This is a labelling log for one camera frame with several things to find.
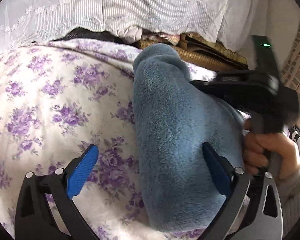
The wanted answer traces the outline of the blue fleece baby onesie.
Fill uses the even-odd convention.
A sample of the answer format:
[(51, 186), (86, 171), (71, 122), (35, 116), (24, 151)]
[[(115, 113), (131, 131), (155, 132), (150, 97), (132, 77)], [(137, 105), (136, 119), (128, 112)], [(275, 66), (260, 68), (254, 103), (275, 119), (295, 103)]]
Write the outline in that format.
[(202, 145), (243, 166), (242, 116), (190, 83), (190, 72), (166, 44), (133, 63), (133, 112), (142, 200), (152, 228), (206, 228), (225, 201), (213, 184)]

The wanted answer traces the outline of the black dark clothing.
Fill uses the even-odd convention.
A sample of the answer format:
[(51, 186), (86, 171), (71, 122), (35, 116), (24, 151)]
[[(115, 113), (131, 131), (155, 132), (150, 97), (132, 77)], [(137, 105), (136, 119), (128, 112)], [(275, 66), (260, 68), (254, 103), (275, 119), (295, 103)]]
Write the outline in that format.
[(55, 41), (69, 41), (73, 39), (92, 39), (98, 41), (107, 41), (114, 42), (119, 44), (132, 44), (140, 40), (142, 35), (142, 28), (138, 26), (130, 26), (127, 29), (121, 29), (115, 32), (95, 32), (84, 28), (75, 28), (72, 31), (68, 32), (64, 36), (49, 40), (49, 42)]

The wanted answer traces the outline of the woven brown bamboo mat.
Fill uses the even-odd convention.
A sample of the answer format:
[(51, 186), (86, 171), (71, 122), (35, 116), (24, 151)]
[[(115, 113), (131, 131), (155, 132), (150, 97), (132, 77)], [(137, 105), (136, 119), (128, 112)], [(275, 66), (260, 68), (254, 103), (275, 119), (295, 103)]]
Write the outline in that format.
[[(145, 49), (156, 43), (159, 42), (138, 41), (135, 45), (140, 49)], [(246, 59), (239, 53), (226, 49), (221, 42), (209, 42), (198, 33), (181, 34), (176, 46), (169, 43), (163, 44), (175, 49), (182, 60), (215, 72), (247, 70), (248, 68)]]

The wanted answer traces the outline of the white lace cover cloth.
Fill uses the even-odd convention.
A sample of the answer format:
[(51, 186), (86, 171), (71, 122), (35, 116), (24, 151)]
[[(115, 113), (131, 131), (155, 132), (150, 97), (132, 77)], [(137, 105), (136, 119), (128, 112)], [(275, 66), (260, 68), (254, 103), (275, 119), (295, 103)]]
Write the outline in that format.
[(32, 41), (61, 38), (81, 27), (115, 36), (198, 33), (239, 50), (266, 29), (268, 0), (2, 0), (0, 53)]

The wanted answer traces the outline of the purple floral bed quilt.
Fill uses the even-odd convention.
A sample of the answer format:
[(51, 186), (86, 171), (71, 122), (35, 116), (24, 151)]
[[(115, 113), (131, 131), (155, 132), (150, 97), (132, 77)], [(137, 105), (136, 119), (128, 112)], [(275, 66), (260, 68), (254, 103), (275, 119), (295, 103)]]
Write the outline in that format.
[[(25, 174), (51, 174), (91, 144), (98, 161), (74, 202), (98, 237), (196, 239), (202, 233), (161, 232), (149, 223), (132, 104), (133, 63), (141, 52), (74, 39), (0, 54), (0, 225), (10, 237)], [(184, 63), (190, 79), (213, 78)]]

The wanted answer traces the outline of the pink white folded bedding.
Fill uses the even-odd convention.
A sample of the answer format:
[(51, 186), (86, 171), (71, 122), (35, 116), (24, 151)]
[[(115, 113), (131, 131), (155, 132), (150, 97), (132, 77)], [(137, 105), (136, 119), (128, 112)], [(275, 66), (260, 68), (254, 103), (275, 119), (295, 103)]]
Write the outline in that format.
[(117, 28), (109, 31), (111, 35), (120, 38), (126, 44), (133, 44), (138, 41), (153, 41), (159, 43), (169, 43), (176, 46), (180, 41), (180, 35), (167, 33), (153, 33), (137, 25), (130, 25), (124, 28)]

